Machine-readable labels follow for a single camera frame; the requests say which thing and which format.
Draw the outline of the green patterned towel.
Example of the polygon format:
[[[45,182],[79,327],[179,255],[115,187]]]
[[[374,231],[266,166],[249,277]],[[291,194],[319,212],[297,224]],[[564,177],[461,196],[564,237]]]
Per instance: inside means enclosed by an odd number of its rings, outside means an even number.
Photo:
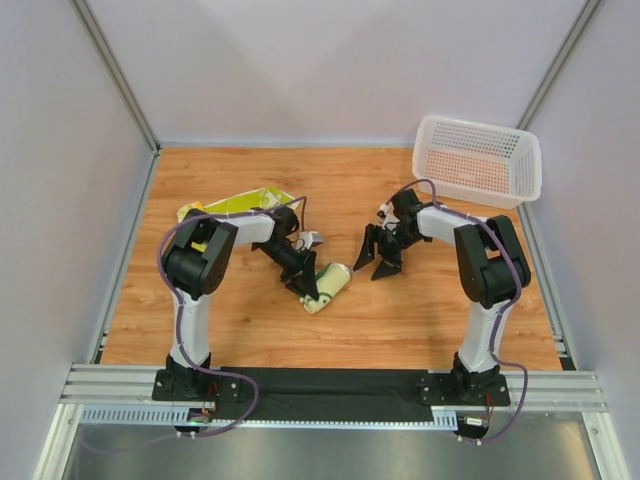
[[[316,314],[325,308],[351,280],[351,270],[342,263],[330,263],[316,273],[319,298],[306,295],[299,299],[304,310]]]

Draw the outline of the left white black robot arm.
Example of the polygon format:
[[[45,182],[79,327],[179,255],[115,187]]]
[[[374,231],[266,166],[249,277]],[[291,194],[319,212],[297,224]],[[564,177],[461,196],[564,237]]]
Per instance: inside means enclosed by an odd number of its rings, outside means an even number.
[[[281,268],[280,281],[301,298],[320,298],[316,252],[311,239],[297,246],[289,236],[301,220],[287,205],[232,214],[190,210],[167,233],[158,255],[162,280],[174,301],[174,337],[167,357],[168,374],[196,382],[206,374],[210,304],[238,246],[259,250]]]

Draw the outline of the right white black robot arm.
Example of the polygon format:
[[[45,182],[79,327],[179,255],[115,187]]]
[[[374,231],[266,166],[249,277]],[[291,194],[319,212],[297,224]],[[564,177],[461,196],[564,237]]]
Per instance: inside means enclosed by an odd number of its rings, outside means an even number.
[[[500,388],[499,357],[504,327],[531,270],[509,217],[462,214],[433,200],[421,201],[406,187],[381,206],[380,222],[365,227],[354,269],[381,259],[373,281],[399,274],[402,253],[435,239],[455,248],[462,289],[470,301],[467,329],[442,389],[464,401],[486,398]]]

